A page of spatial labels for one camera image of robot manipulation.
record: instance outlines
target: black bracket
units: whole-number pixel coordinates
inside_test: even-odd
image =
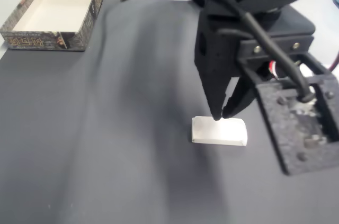
[[[277,39],[284,49],[294,41],[309,42],[308,37]],[[238,62],[252,82],[281,166],[288,175],[296,175],[339,166],[339,84],[334,75],[304,50],[290,52],[290,57],[307,65],[314,73],[309,77],[316,98],[309,103],[298,101],[298,92],[289,79],[263,81],[255,64],[267,56],[248,55],[253,43],[240,45]]]

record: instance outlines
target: cardboard box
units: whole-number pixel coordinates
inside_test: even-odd
[[[0,28],[10,49],[84,51],[102,0],[21,0]]]

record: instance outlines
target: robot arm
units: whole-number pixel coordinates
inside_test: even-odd
[[[295,0],[234,1],[255,15],[294,62],[313,71],[307,80],[315,98],[301,102],[289,77],[273,78],[270,54],[233,14],[211,0],[199,0],[195,64],[212,116],[215,120],[232,117],[256,98],[287,174],[339,165],[339,86],[331,72],[308,53],[315,27],[288,5]],[[226,102],[233,77],[239,81]]]

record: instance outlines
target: gray mat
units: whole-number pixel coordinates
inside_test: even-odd
[[[0,223],[337,223],[339,168],[284,176],[256,102],[247,147],[188,142],[197,8],[116,1],[85,52],[0,60]]]

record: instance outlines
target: white block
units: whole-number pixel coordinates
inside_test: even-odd
[[[212,117],[192,118],[192,142],[230,146],[246,146],[247,130],[242,119],[215,121]]]

